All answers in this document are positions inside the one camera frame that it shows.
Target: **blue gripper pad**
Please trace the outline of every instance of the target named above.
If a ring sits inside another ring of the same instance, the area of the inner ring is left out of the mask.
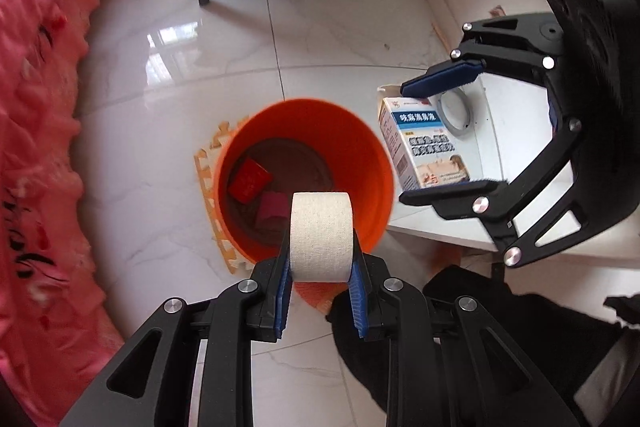
[[[291,292],[289,291],[285,295],[285,290],[287,288],[287,279],[289,277],[291,277],[290,263],[289,256],[287,256],[284,270],[282,270],[282,276],[280,277],[280,284],[278,284],[278,294],[276,296],[276,318],[274,320],[274,329],[276,330],[276,337],[279,339],[282,338],[282,332],[287,326],[287,312],[289,311],[289,299],[291,298]]]
[[[369,330],[369,319],[367,318],[367,294],[364,291],[362,275],[357,263],[351,265],[348,285],[351,310],[353,311],[353,325],[356,326],[358,335],[363,339]]]
[[[402,84],[400,94],[408,98],[428,98],[454,87],[472,83],[484,71],[478,60],[443,62],[427,72]]]

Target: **tile floor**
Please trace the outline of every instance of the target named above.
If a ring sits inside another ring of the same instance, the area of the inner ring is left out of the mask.
[[[79,212],[124,335],[166,298],[209,299],[242,279],[226,270],[211,239],[193,166],[221,121],[283,97],[314,96],[354,110],[378,132],[376,87],[446,57],[425,0],[212,0],[204,8],[197,0],[102,0],[88,39],[83,130],[73,150],[86,186]],[[430,248],[389,233],[376,253],[420,285]],[[593,267],[558,266],[569,292],[541,284],[542,264],[512,281],[593,314],[620,277],[628,289],[638,282],[631,271],[603,279]],[[595,296],[585,299],[591,287]],[[253,353],[257,426],[385,424],[339,360],[324,317],[301,299],[293,297],[283,340]]]

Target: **round gray tape roll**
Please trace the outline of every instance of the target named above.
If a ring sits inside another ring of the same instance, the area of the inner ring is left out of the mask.
[[[347,282],[353,261],[353,211],[346,192],[297,192],[289,260],[294,281]]]

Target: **black pants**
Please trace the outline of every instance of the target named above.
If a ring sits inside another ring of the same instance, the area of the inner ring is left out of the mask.
[[[578,421],[588,425],[574,394],[619,339],[620,325],[562,308],[540,295],[514,295],[505,283],[458,266],[444,269],[422,291],[448,302],[461,295],[476,298],[539,367]],[[345,364],[386,410],[388,344],[358,337],[348,292],[335,298],[327,319]]]

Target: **barcode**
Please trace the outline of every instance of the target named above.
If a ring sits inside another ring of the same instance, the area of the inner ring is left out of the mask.
[[[402,176],[402,173],[406,171],[406,166],[408,164],[409,162],[407,161],[406,156],[402,156],[398,162],[398,176]]]

